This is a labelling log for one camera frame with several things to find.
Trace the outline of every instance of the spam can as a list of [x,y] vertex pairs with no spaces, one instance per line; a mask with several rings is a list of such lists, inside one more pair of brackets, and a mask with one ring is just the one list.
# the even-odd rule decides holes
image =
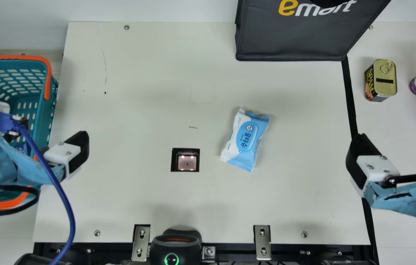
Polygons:
[[384,101],[398,92],[396,65],[385,59],[376,60],[365,71],[365,97],[369,101]]

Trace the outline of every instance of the cable connector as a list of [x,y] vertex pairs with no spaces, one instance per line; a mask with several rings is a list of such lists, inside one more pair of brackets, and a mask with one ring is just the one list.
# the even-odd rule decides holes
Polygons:
[[18,126],[21,125],[27,129],[28,120],[17,115],[0,112],[0,133],[5,134],[6,141],[11,142],[20,135]]

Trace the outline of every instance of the teal plastic basket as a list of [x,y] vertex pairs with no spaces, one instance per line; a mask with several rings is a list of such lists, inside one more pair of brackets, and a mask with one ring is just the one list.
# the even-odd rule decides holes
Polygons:
[[[58,82],[47,59],[28,55],[0,56],[0,101],[10,113],[28,119],[29,132],[40,149],[47,147],[51,134]],[[26,139],[10,143],[32,155]]]

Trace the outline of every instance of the light blue robot arm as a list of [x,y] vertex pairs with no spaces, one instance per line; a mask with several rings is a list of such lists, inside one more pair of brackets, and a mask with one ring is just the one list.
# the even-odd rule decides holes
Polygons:
[[[10,146],[4,139],[4,135],[18,136],[18,132],[13,131],[17,123],[26,124],[26,119],[11,116],[8,112],[9,106],[0,102],[0,186],[39,187],[53,184],[41,163]],[[44,158],[59,182],[75,175],[88,159],[88,142],[88,134],[80,131],[46,150]],[[22,204],[32,199],[30,195]]]
[[365,134],[357,134],[352,139],[346,167],[351,183],[370,207],[416,217],[416,174],[401,176]]
[[[56,178],[63,180],[65,165],[52,168]],[[19,152],[0,137],[0,185],[40,186],[51,185],[51,181],[38,161]]]

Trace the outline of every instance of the blue and white wet wipes pack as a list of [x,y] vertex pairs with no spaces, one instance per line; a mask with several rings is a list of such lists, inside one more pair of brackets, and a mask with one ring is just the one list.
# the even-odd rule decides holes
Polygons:
[[239,109],[234,118],[233,132],[221,151],[221,161],[252,172],[257,146],[268,128],[269,117],[259,117]]

